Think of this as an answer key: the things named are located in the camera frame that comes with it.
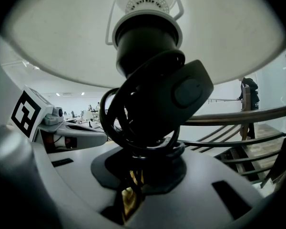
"white wall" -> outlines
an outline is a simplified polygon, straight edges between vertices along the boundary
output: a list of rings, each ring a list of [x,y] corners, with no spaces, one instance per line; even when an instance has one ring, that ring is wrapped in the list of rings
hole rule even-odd
[[[256,72],[260,109],[286,105],[286,50],[271,63]],[[268,125],[277,130],[286,129],[286,117],[270,120]]]
[[[0,66],[0,125],[7,124],[21,93]]]
[[[241,109],[241,101],[217,102],[207,104],[204,108],[200,108],[194,115],[227,114],[240,112]]]
[[[218,84],[209,98],[236,99],[240,95],[240,82],[238,80]]]

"metal railing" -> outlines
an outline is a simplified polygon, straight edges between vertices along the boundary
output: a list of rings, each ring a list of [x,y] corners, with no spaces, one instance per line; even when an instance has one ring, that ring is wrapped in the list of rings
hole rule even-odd
[[[227,165],[232,165],[232,164],[252,164],[255,161],[266,159],[269,157],[273,157],[277,155],[277,158],[274,162],[273,165],[263,167],[263,168],[256,168],[254,170],[249,170],[245,172],[240,172],[239,174],[242,176],[251,176],[251,175],[256,175],[265,171],[269,171],[269,173],[263,178],[258,180],[258,182],[261,183],[261,187],[265,185],[268,179],[276,180],[278,177],[282,176],[282,174],[286,170],[286,133],[279,132],[274,135],[268,135],[265,137],[257,138],[257,139],[252,139],[252,140],[246,140],[247,137],[247,132],[248,132],[248,124],[249,123],[256,123],[256,122],[261,122],[261,121],[267,121],[267,120],[272,120],[272,119],[277,119],[286,116],[286,106],[279,107],[279,108],[272,108],[272,109],[265,109],[265,110],[253,110],[251,111],[250,106],[251,106],[251,98],[250,98],[250,88],[244,87],[243,88],[243,109],[241,112],[238,113],[228,113],[228,114],[206,114],[206,115],[197,115],[197,116],[192,116],[188,121],[184,123],[184,125],[190,125],[190,126],[214,126],[214,125],[222,125],[220,128],[215,130],[214,132],[206,135],[205,137],[197,140],[197,141],[186,141],[186,140],[181,140],[182,142],[185,143],[185,145],[192,146],[193,148],[191,150],[196,150],[201,153],[206,152],[212,148],[215,147],[229,147],[228,150],[232,148],[239,148],[239,147],[246,147],[247,145],[253,145],[253,144],[259,144],[263,142],[268,142],[271,140],[275,140],[277,138],[284,137],[281,149],[274,151],[274,152],[269,152],[267,154],[259,155],[259,156],[253,156],[253,157],[246,157],[246,158],[236,158],[236,159],[221,159],[221,162],[227,164]],[[228,99],[213,99],[215,102],[219,101],[233,101],[233,100],[228,100]],[[204,140],[212,137],[213,135],[219,133],[222,131],[224,128],[226,128],[229,125],[233,125],[230,127],[227,131],[221,133],[217,137],[214,137],[212,140],[209,142],[203,142]],[[236,129],[231,135],[226,137],[220,142],[215,142],[219,138],[227,135],[228,133],[232,132],[235,130],[235,128],[241,125],[240,128]],[[242,140],[237,141],[237,142],[226,142],[229,140],[231,137],[235,136],[237,133],[241,132],[242,134]]]
[[[232,102],[237,101],[236,99],[221,99],[221,98],[208,98],[208,104],[217,102]]]

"lamp shade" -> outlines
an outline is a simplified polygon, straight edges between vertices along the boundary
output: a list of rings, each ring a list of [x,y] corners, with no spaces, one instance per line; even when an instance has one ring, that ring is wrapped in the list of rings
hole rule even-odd
[[[114,0],[20,0],[2,35],[28,62],[58,77],[102,87],[119,87],[116,49],[104,43]],[[286,34],[264,0],[181,0],[177,21],[186,62],[199,59],[214,84],[249,74],[286,48]],[[114,25],[129,0],[116,0]],[[174,17],[178,6],[166,0]]]

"coiled black cable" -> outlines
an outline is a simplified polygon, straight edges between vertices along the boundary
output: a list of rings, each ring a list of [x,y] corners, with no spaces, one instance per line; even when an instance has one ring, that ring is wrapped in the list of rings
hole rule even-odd
[[[164,65],[163,61],[169,61],[170,65]],[[120,88],[109,90],[101,100],[100,122],[104,131],[114,142],[130,151],[136,160],[145,161],[151,157],[175,159],[184,151],[184,144],[177,141],[179,128],[174,131],[171,138],[162,139],[152,144],[149,143],[147,146],[146,141],[140,140],[136,133],[131,130],[130,120],[127,119],[124,111],[127,98],[136,91],[137,86],[143,85],[146,79],[149,82],[151,79],[161,80],[161,77],[164,76],[162,72],[166,74],[173,73],[176,69],[184,66],[184,61],[184,54],[180,50],[167,50],[157,54],[137,68]],[[106,113],[106,100],[114,94],[115,97]],[[114,126],[116,119],[118,119],[122,129]]]

